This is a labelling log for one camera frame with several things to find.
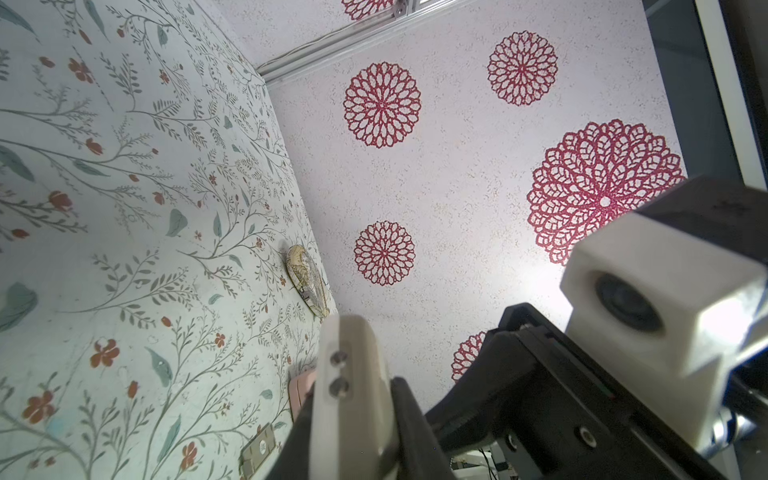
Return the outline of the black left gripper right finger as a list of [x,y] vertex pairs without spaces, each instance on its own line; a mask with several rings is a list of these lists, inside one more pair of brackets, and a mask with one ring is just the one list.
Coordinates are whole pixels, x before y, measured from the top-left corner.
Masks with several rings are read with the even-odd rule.
[[399,436],[398,479],[454,479],[445,456],[407,381],[390,382]]

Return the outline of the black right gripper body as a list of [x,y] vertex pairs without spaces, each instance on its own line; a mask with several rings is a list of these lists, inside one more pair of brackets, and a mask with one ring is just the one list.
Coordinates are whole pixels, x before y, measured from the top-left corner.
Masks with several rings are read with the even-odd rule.
[[521,479],[722,476],[528,303],[504,310],[426,419],[447,454],[497,441]]

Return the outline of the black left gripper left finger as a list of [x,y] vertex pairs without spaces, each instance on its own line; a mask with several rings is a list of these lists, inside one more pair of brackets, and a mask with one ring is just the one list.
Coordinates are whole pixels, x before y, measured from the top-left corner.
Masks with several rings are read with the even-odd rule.
[[308,480],[314,390],[310,389],[267,480]]

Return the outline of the white universal AC remote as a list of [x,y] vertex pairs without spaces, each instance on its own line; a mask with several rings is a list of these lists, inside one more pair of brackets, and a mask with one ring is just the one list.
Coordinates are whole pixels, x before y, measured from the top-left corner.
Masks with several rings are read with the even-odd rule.
[[375,333],[334,314],[320,332],[309,441],[310,479],[395,479],[399,434]]

